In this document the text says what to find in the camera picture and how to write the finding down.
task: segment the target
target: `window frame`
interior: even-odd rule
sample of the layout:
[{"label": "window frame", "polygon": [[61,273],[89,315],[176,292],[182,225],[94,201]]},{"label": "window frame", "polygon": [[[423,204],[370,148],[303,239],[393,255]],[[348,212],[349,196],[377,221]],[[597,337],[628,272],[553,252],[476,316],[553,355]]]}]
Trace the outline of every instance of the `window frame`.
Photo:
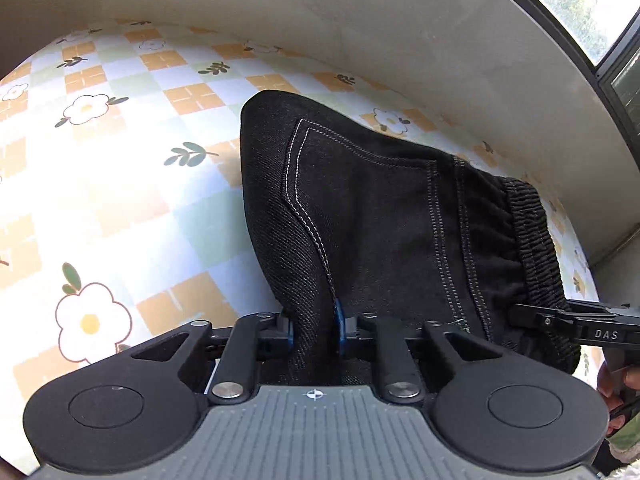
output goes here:
[{"label": "window frame", "polygon": [[513,0],[564,51],[582,73],[616,124],[640,169],[640,136],[612,82],[640,46],[640,9],[598,64],[594,64],[569,31],[540,0]]}]

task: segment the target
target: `checkered tablecloth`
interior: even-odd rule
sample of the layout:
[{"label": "checkered tablecloth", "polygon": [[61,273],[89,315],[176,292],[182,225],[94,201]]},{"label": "checkered tablecloth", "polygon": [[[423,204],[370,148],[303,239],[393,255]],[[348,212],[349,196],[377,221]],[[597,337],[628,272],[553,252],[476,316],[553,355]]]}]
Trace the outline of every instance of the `checkered tablecloth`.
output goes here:
[{"label": "checkered tablecloth", "polygon": [[[239,113],[296,92],[372,129],[455,153],[544,197],[571,298],[597,298],[544,179],[440,110],[277,46],[110,20],[57,38],[0,81],[0,455],[36,463],[24,403],[46,381],[188,320],[279,305],[244,223]],[[579,374],[593,379],[599,354]]]}]

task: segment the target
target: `white wall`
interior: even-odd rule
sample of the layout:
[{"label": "white wall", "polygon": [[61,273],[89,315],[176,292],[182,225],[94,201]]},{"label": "white wall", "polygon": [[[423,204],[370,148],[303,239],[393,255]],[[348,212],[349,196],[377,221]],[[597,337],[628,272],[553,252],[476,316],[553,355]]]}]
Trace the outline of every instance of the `white wall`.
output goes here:
[{"label": "white wall", "polygon": [[213,28],[368,76],[452,118],[551,184],[587,256],[640,218],[640,173],[620,133],[511,0],[0,0],[0,9],[0,72],[91,20]]},{"label": "white wall", "polygon": [[640,236],[593,273],[601,301],[640,304]]}]

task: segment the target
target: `denim fabric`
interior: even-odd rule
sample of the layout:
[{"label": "denim fabric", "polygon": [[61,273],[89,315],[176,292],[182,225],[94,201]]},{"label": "denim fabric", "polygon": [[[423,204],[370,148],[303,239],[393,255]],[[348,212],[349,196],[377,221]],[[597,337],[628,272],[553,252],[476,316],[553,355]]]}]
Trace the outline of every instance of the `denim fabric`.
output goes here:
[{"label": "denim fabric", "polygon": [[244,208],[260,266],[296,331],[271,381],[368,380],[332,355],[334,303],[433,319],[573,371],[579,348],[510,328],[505,308],[564,308],[537,192],[439,150],[377,135],[308,98],[263,91],[241,115]]}]

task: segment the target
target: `crosshair logo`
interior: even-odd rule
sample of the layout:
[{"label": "crosshair logo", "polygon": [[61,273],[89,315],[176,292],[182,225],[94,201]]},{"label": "crosshair logo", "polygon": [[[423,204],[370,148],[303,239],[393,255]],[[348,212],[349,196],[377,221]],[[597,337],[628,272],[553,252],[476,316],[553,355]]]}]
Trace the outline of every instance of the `crosshair logo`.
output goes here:
[{"label": "crosshair logo", "polygon": [[310,390],[306,393],[306,396],[309,397],[309,399],[318,400],[324,397],[324,393],[320,390]]}]

